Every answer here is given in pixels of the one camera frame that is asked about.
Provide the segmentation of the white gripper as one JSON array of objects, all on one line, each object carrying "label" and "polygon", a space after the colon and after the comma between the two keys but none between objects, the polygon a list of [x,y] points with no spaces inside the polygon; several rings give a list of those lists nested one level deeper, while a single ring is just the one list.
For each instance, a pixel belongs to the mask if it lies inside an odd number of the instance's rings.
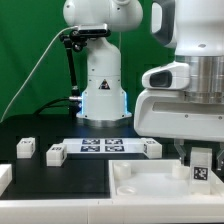
[{"label": "white gripper", "polygon": [[182,139],[217,141],[217,170],[224,167],[224,61],[176,60],[142,76],[134,129],[140,136],[174,138],[181,164]]}]

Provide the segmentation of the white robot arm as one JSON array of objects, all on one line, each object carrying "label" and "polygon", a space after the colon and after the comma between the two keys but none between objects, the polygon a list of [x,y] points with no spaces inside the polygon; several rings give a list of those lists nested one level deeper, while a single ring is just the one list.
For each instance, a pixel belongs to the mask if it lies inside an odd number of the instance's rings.
[{"label": "white robot arm", "polygon": [[126,116],[120,69],[141,62],[138,135],[224,142],[224,0],[66,0],[63,17],[87,44],[81,120]]}]

